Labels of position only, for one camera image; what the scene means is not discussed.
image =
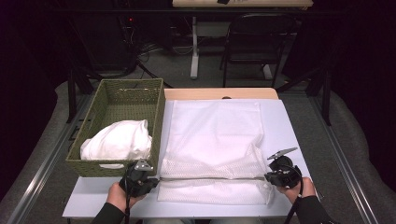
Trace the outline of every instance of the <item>black sleeve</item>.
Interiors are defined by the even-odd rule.
[[[302,224],[338,223],[327,214],[317,196],[302,198],[296,213]]]
[[[111,203],[105,203],[92,224],[120,224],[125,217],[121,210]]]

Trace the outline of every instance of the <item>woven basket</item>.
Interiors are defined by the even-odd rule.
[[[122,120],[148,121],[148,134],[152,137],[148,164],[153,166],[149,175],[156,175],[163,129],[165,96],[163,80],[154,79],[103,79],[93,98],[90,109],[73,143],[66,163],[80,176],[122,176],[125,168],[106,169],[100,164],[123,164],[132,161],[95,160],[85,161],[80,157],[84,141],[93,138],[106,126]]]

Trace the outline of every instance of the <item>chair backrest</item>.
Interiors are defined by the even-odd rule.
[[[250,13],[236,17],[229,27],[229,35],[282,35],[295,25],[293,17],[283,14]]]

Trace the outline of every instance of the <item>white cloth in basket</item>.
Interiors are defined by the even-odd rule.
[[[82,160],[148,159],[151,150],[148,121],[123,120],[101,130],[81,146]],[[103,168],[119,169],[122,164],[101,164]]]
[[[174,101],[160,172],[165,181],[160,183],[158,199],[184,203],[268,203],[271,184],[251,179],[266,173],[260,149],[263,137],[260,103]]]

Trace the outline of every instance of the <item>human hand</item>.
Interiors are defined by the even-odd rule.
[[[303,188],[302,197],[304,198],[304,197],[312,196],[312,195],[316,196],[317,192],[315,190],[314,183],[312,183],[312,180],[309,177],[303,177],[303,182],[304,182],[304,188]],[[277,187],[277,190],[279,192],[285,194],[291,203],[294,203],[298,194],[300,193],[300,187],[301,187],[301,183],[299,182],[292,189]]]
[[[146,195],[139,196],[137,198],[131,197],[129,201],[129,207],[132,207],[135,203],[142,200]],[[122,212],[125,212],[126,209],[126,194],[125,191],[120,187],[119,182],[115,182],[111,185],[107,194],[107,203],[111,203],[117,208],[119,208]]]

